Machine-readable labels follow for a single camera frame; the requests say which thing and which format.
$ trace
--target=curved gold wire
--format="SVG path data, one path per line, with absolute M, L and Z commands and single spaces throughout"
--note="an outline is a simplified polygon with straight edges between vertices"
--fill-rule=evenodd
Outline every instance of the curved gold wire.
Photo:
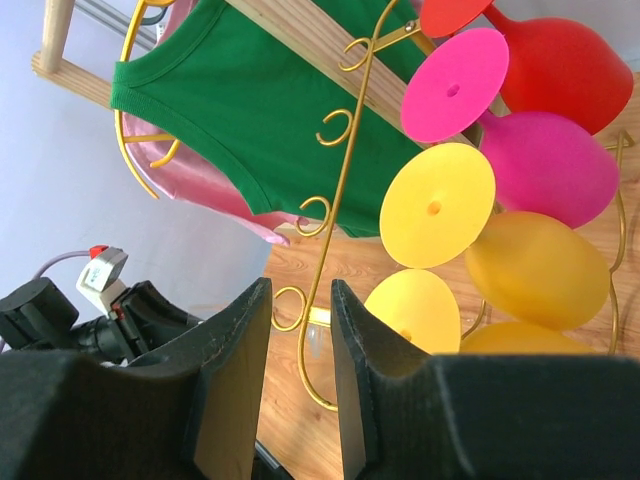
M 626 132 L 624 131 L 619 133 L 618 143 L 616 144 L 616 163 L 618 164 L 618 169 L 622 168 L 622 154 L 624 149 L 625 133 Z M 622 200 L 622 192 L 620 191 L 620 187 L 618 187 L 618 191 L 616 191 L 616 209 L 618 211 L 620 237 L 618 240 L 618 254 L 616 255 L 616 259 L 611 266 L 611 273 L 618 270 L 618 268 L 620 268 L 620 265 L 622 265 L 627 248 L 627 215 L 624 211 L 624 202 Z
M 473 321 L 473 324 L 467 329 L 466 332 L 462 334 L 462 340 L 467 338 L 471 333 L 473 333 L 474 330 L 476 330 L 480 326 L 486 311 L 487 311 L 487 301 L 482 300 L 482 303 L 480 304 L 480 311 L 478 312 L 476 319 Z
M 160 160 L 156 160 L 155 162 L 151 162 L 151 168 L 164 167 L 167 163 L 173 160 L 173 157 L 175 157 L 178 148 L 180 148 L 180 145 L 180 140 L 174 140 L 171 144 L 171 148 L 164 157 L 162 157 Z
M 280 295 L 282 295 L 283 293 L 286 293 L 286 292 L 295 292 L 295 293 L 298 294 L 298 297 L 300 297 L 300 303 L 301 303 L 300 315 L 298 315 L 298 318 L 296 319 L 295 322 L 293 322 L 288 327 L 285 327 L 282 324 L 280 324 L 278 322 L 278 320 L 276 319 L 276 312 L 275 312 L 275 308 L 274 308 L 274 310 L 271 312 L 271 325 L 273 325 L 273 328 L 275 328 L 276 330 L 279 330 L 280 332 L 291 332 L 291 331 L 295 330 L 296 328 L 298 328 L 300 326 L 300 323 L 302 322 L 302 316 L 304 314 L 304 307 L 306 307 L 306 305 L 307 305 L 307 296 L 304 294 L 302 289 L 300 289 L 298 287 L 284 287 L 284 288 L 281 288 L 273 296 L 274 301 L 277 300 L 278 297 L 280 297 Z
M 149 186 L 149 184 L 145 182 L 142 176 L 138 173 L 138 170 L 136 170 L 136 167 L 133 165 L 133 162 L 131 161 L 131 157 L 129 157 L 129 152 L 127 151 L 127 148 L 124 145 L 124 139 L 122 135 L 122 112 L 120 110 L 114 110 L 114 115 L 116 120 L 116 139 L 118 140 L 118 147 L 120 147 L 120 153 L 122 154 L 122 158 L 124 158 L 124 161 L 127 164 L 127 167 L 129 167 L 129 171 L 134 176 L 134 178 L 138 181 L 138 183 L 142 185 L 142 188 L 144 188 L 149 195 L 151 195 L 153 198 L 157 200 L 160 197 L 158 197 L 158 194 L 153 191 L 153 189 Z
M 609 355 L 616 353 L 618 338 L 620 336 L 620 312 L 618 311 L 618 295 L 613 285 L 613 277 L 609 287 L 609 299 L 611 300 L 611 342 L 609 343 Z
M 354 65 L 346 66 L 342 62 L 339 62 L 338 66 L 340 67 L 340 70 L 342 70 L 343 72 L 353 72 L 359 69 L 362 65 L 365 64 L 369 56 L 373 54 L 372 48 L 371 48 L 371 46 L 373 45 L 373 41 L 371 38 L 366 38 L 366 37 L 356 38 L 353 42 L 351 42 L 349 45 L 344 47 L 344 53 L 349 53 L 349 51 L 356 45 L 365 45 L 367 47 L 367 51 L 365 52 L 364 57 L 362 57 L 358 61 L 358 63 Z
M 378 19 L 378 23 L 376 23 L 376 27 L 373 31 L 373 35 L 370 39 L 366 39 L 363 41 L 362 39 L 354 40 L 347 48 L 345 52 L 349 51 L 354 45 L 358 43 L 366 43 L 367 44 L 367 54 L 363 61 L 358 62 L 353 67 L 344 68 L 343 65 L 340 65 L 340 68 L 343 71 L 353 71 L 362 65 L 365 65 L 365 71 L 362 78 L 362 83 L 360 85 L 360 92 L 358 93 L 358 101 L 356 103 L 356 108 L 353 114 L 353 125 L 351 127 L 351 134 L 348 136 L 347 148 L 344 154 L 344 161 L 342 163 L 342 170 L 340 171 L 340 177 L 338 178 L 338 186 L 336 188 L 336 193 L 333 199 L 333 205 L 330 210 L 328 210 L 328 222 L 327 222 L 327 236 L 324 239 L 324 244 L 322 247 L 322 251 L 320 253 L 320 259 L 318 263 L 318 267 L 316 268 L 315 275 L 313 277 L 313 282 L 311 284 L 311 289 L 309 290 L 309 297 L 307 300 L 307 304 L 304 309 L 304 313 L 302 315 L 302 322 L 300 323 L 300 333 L 298 334 L 298 373 L 300 373 L 300 379 L 302 380 L 302 384 L 304 388 L 307 390 L 307 393 L 311 396 L 311 398 L 320 406 L 326 408 L 327 410 L 331 410 L 333 412 L 338 411 L 338 406 L 334 403 L 331 403 L 326 398 L 323 398 L 322 395 L 318 393 L 315 389 L 311 380 L 309 380 L 309 375 L 307 373 L 307 369 L 305 366 L 304 360 L 304 346 L 307 337 L 307 328 L 309 326 L 309 316 L 311 313 L 311 306 L 316 298 L 316 293 L 318 292 L 318 285 L 320 284 L 320 278 L 322 277 L 322 270 L 324 267 L 324 263 L 327 259 L 327 252 L 329 250 L 329 244 L 331 243 L 331 236 L 333 234 L 333 226 L 336 223 L 336 219 L 338 216 L 338 210 L 340 208 L 340 202 L 342 201 L 342 194 L 344 193 L 344 187 L 346 184 L 347 176 L 349 174 L 349 167 L 351 166 L 351 158 L 353 156 L 353 148 L 355 146 L 356 137 L 358 134 L 358 128 L 360 126 L 360 120 L 362 118 L 362 110 L 364 108 L 364 100 L 367 92 L 367 86 L 369 84 L 369 75 L 371 74 L 371 66 L 373 65 L 373 48 L 372 45 L 378 40 L 380 36 L 380 30 L 382 29 L 382 25 L 386 20 L 387 16 L 398 3 L 398 0 L 390 0 L 384 11 L 380 15 Z
M 302 202 L 302 205 L 300 205 L 300 210 L 304 210 L 313 202 L 320 202 L 324 205 L 324 208 L 325 208 L 324 219 L 322 220 L 322 223 L 320 224 L 320 226 L 317 227 L 315 230 L 312 230 L 311 232 L 304 231 L 300 226 L 300 220 L 299 219 L 296 220 L 294 224 L 296 232 L 298 232 L 303 237 L 315 237 L 320 232 L 322 232 L 325 228 L 327 228 L 327 224 L 329 223 L 329 217 L 331 216 L 331 204 L 329 203 L 329 200 L 327 200 L 324 197 L 316 195 L 315 197 L 307 198 L 304 202 Z
M 342 142 L 344 142 L 351 133 L 351 127 L 353 126 L 353 113 L 351 113 L 346 108 L 339 108 L 338 110 L 334 110 L 322 119 L 322 123 L 329 123 L 329 121 L 331 121 L 338 115 L 347 116 L 347 128 L 345 128 L 342 135 L 340 135 L 335 140 L 325 140 L 324 138 L 322 138 L 322 135 L 320 135 L 320 133 L 316 133 L 316 140 L 318 140 L 320 145 L 323 145 L 325 147 L 335 147 L 336 145 L 340 145 Z
M 635 145 L 635 141 L 625 130 L 622 130 L 618 134 L 618 141 L 615 145 L 618 169 L 622 168 L 622 155 L 625 148 L 625 139 L 628 141 L 626 146 L 632 147 Z M 620 191 L 619 186 L 616 191 L 616 210 L 618 212 L 619 238 L 618 253 L 616 254 L 616 259 L 614 260 L 613 265 L 611 265 L 611 268 L 609 269 L 611 272 L 611 286 L 609 287 L 609 299 L 611 301 L 611 341 L 609 343 L 609 355 L 616 353 L 618 340 L 620 338 L 620 309 L 618 305 L 618 295 L 616 294 L 616 288 L 613 284 L 613 274 L 618 270 L 618 268 L 620 268 L 620 265 L 622 265 L 627 249 L 627 215 L 624 211 L 624 201 L 622 199 L 622 192 Z

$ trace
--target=gray cable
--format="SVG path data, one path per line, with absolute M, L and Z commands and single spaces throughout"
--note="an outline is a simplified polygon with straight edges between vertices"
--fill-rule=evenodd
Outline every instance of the gray cable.
M 63 260 L 67 260 L 69 258 L 88 257 L 88 256 L 90 256 L 90 254 L 87 250 L 76 250 L 75 252 L 67 252 L 67 253 L 63 253 L 62 255 L 58 255 L 57 257 L 53 257 L 51 260 L 49 260 L 47 263 L 45 263 L 43 266 L 41 266 L 38 269 L 36 274 L 33 276 L 33 280 L 35 280 L 36 278 L 40 278 L 42 275 L 44 275 L 44 272 L 49 270 L 49 268 L 54 266 L 56 263 L 59 263 Z

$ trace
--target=white wall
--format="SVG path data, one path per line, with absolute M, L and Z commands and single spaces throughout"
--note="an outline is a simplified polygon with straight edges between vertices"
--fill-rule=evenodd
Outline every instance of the white wall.
M 149 279 L 183 308 L 235 298 L 262 274 L 270 247 L 212 211 L 142 190 L 119 153 L 111 112 L 31 72 L 43 8 L 4 2 L 0 14 L 0 296 L 56 254 L 106 243 L 130 254 L 127 284 Z M 76 11 L 65 56 L 109 79 L 121 45 Z M 83 265 L 69 260 L 50 276 L 95 316 L 74 288 Z

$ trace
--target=gold hook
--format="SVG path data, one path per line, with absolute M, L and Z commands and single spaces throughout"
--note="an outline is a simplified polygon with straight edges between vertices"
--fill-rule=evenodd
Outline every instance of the gold hook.
M 162 157 L 160 160 L 156 160 L 155 162 L 151 162 L 151 168 L 160 168 L 169 163 L 176 155 L 176 152 L 178 151 L 178 148 L 180 148 L 180 145 L 180 140 L 174 140 L 171 144 L 171 148 L 164 157 Z
M 335 140 L 330 140 L 330 141 L 322 138 L 322 135 L 320 135 L 320 133 L 316 133 L 316 140 L 318 140 L 320 145 L 323 145 L 325 147 L 335 147 L 336 145 L 340 145 L 349 137 L 349 134 L 351 133 L 351 127 L 353 125 L 353 113 L 351 113 L 346 108 L 339 108 L 338 110 L 334 110 L 333 112 L 331 112 L 329 115 L 327 115 L 322 119 L 322 123 L 327 124 L 329 123 L 330 120 L 333 120 L 335 117 L 341 114 L 346 115 L 347 117 L 347 128 L 344 129 L 344 132 L 342 133 L 342 135 L 340 135 Z
M 304 316 L 304 309 L 307 306 L 307 296 L 298 287 L 284 287 L 284 288 L 281 288 L 273 296 L 273 299 L 277 300 L 280 295 L 282 295 L 283 293 L 286 293 L 286 292 L 295 292 L 295 293 L 297 293 L 298 297 L 300 297 L 300 302 L 301 302 L 302 306 L 300 308 L 300 314 L 298 315 L 298 318 L 296 319 L 295 322 L 293 322 L 288 327 L 284 327 L 280 323 L 278 323 L 278 320 L 276 320 L 276 312 L 275 312 L 275 309 L 274 309 L 274 311 L 271 313 L 271 324 L 273 325 L 273 328 L 275 328 L 276 330 L 278 330 L 280 332 L 291 332 L 292 330 L 295 330 L 296 328 L 298 328 L 298 326 L 302 323 L 302 318 Z
M 342 62 L 338 63 L 340 70 L 342 70 L 343 72 L 353 72 L 359 69 L 367 61 L 367 58 L 369 58 L 369 55 L 371 53 L 371 45 L 372 45 L 371 39 L 366 37 L 356 38 L 353 42 L 351 42 L 349 45 L 344 47 L 344 53 L 349 53 L 349 51 L 356 45 L 365 45 L 367 47 L 367 51 L 365 52 L 364 56 L 355 65 L 345 66 Z
M 327 224 L 329 223 L 329 216 L 331 214 L 331 204 L 329 203 L 329 200 L 327 200 L 324 197 L 315 196 L 315 197 L 307 198 L 304 202 L 302 202 L 302 205 L 300 205 L 300 209 L 304 210 L 313 202 L 320 202 L 324 205 L 324 208 L 325 208 L 324 219 L 322 220 L 322 223 L 320 224 L 320 226 L 311 232 L 305 232 L 300 226 L 300 220 L 299 219 L 296 220 L 294 225 L 296 232 L 298 232 L 303 237 L 315 237 L 320 232 L 322 232 L 325 228 L 327 228 Z
M 482 300 L 482 303 L 480 304 L 480 311 L 478 312 L 476 319 L 473 321 L 473 324 L 467 329 L 466 332 L 462 334 L 462 340 L 464 340 L 469 335 L 471 335 L 471 333 L 473 333 L 480 326 L 486 311 L 487 311 L 487 301 Z

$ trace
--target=wooden bar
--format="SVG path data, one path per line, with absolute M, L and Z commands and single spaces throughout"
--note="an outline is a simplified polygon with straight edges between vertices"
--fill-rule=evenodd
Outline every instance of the wooden bar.
M 74 4 L 74 0 L 46 0 L 40 68 L 47 73 L 60 68 Z
M 31 59 L 31 67 L 36 75 L 60 85 L 71 92 L 110 109 L 111 84 L 106 80 L 87 72 L 85 69 L 62 59 L 55 72 L 50 72 L 42 67 L 42 53 L 36 52 Z

